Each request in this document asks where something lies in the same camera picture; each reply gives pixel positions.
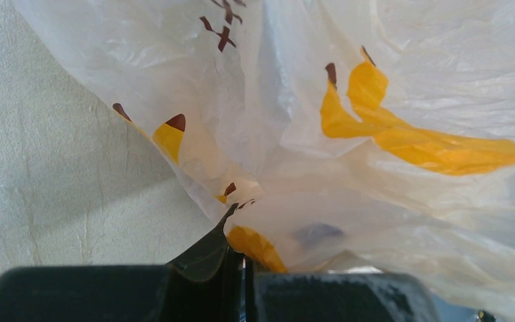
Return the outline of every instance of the brown cross mark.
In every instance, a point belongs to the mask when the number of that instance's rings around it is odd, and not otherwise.
[[[216,0],[211,0],[212,3],[214,3],[215,5],[217,5],[218,7],[226,10],[226,22],[231,25],[232,24],[232,21],[233,21],[233,18],[236,18],[238,19],[238,21],[240,21],[240,24],[242,24],[242,20],[241,20],[241,17],[237,14],[234,13],[234,11],[232,11],[232,6],[230,6],[230,3],[228,3],[228,1],[226,0],[222,0],[222,4],[218,3]]]
[[[220,42],[218,43],[218,49],[220,50],[220,52],[224,51],[224,47],[226,47],[226,44],[231,44],[234,48],[236,48],[236,44],[234,44],[234,41],[232,39],[230,39],[230,37],[229,37],[230,36],[230,28],[223,26],[222,33],[220,34],[218,32],[215,32],[214,29],[212,29],[212,25],[210,24],[210,22],[208,21],[208,19],[206,17],[201,17],[200,19],[203,22],[203,24],[205,25],[206,30],[208,30],[209,32],[213,32],[213,33],[217,34],[218,36],[220,36]]]

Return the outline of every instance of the plastic bag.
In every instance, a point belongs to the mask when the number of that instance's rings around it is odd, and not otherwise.
[[[15,2],[238,250],[515,321],[515,1]]]

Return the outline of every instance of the brown print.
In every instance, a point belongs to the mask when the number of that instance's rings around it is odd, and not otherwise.
[[[219,4],[218,2],[216,2],[216,0],[211,0],[215,5],[217,5],[218,7],[224,9],[226,11],[226,22],[231,25],[232,24],[232,20],[233,18],[236,18],[238,19],[238,21],[240,21],[240,24],[242,24],[242,20],[241,20],[241,17],[237,14],[235,14],[233,11],[232,11],[232,6],[230,6],[230,4],[228,3],[227,0],[222,0],[222,4]]]
[[[329,63],[327,67],[325,67],[325,70],[327,70],[327,73],[329,74],[329,82],[337,87],[337,70],[335,68],[335,63]]]
[[[231,193],[233,193],[234,191],[236,191],[236,185],[234,184],[234,182],[232,182],[227,188],[226,188],[226,191],[224,191],[224,197],[228,197],[228,195],[230,195]]]
[[[245,8],[245,3],[242,0],[234,0],[234,3]]]
[[[131,119],[129,118],[129,116],[127,116],[127,113],[125,112],[125,110],[123,110],[123,106],[121,106],[121,104],[119,103],[114,103],[112,108],[118,112],[123,118],[125,118],[126,120],[130,121],[131,122]]]
[[[236,44],[234,44],[234,41],[232,39],[230,39],[230,28],[223,26],[222,33],[220,34],[220,33],[214,31],[214,29],[212,28],[212,25],[210,24],[210,22],[208,21],[208,19],[206,17],[201,17],[200,19],[203,22],[206,30],[208,30],[209,32],[213,32],[213,33],[217,34],[218,36],[220,36],[220,42],[218,43],[218,49],[220,50],[220,52],[224,51],[226,44],[231,44],[232,47],[236,48]]]
[[[169,119],[165,124],[184,132],[184,129],[186,128],[186,119],[184,118],[184,114],[179,114],[172,119]]]
[[[366,55],[368,60],[374,65],[374,67],[376,67],[376,64],[374,64],[374,61],[372,60],[372,57],[370,57],[370,55],[368,54],[368,52],[366,51],[366,48],[364,48],[364,46],[362,46],[362,52],[364,52],[364,54]]]
[[[244,208],[244,206],[246,206],[248,203],[250,203],[250,205],[253,205],[254,202],[255,202],[254,199],[250,199],[250,200],[244,202],[241,206],[239,206],[238,209]]]

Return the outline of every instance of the yellow pattern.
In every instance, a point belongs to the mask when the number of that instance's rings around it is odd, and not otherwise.
[[[226,203],[226,196],[225,195],[215,196],[215,198],[218,199],[218,201],[220,201],[221,203]]]
[[[252,228],[236,226],[228,233],[226,239],[236,251],[257,260],[273,272],[287,273],[287,268],[275,247]]]
[[[442,174],[481,174],[515,164],[515,143],[454,136],[406,123],[380,106],[388,79],[364,51],[364,62],[350,74],[347,96],[356,120],[341,105],[336,86],[328,81],[321,107],[321,127],[328,138],[372,137],[384,151],[413,165]]]
[[[153,141],[155,144],[169,157],[174,163],[178,164],[178,151],[182,142],[183,131],[176,129],[167,123],[163,123],[153,133]]]

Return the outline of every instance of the white textured wall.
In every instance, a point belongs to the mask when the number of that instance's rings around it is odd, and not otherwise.
[[[0,0],[0,273],[161,263],[210,228],[151,143]]]

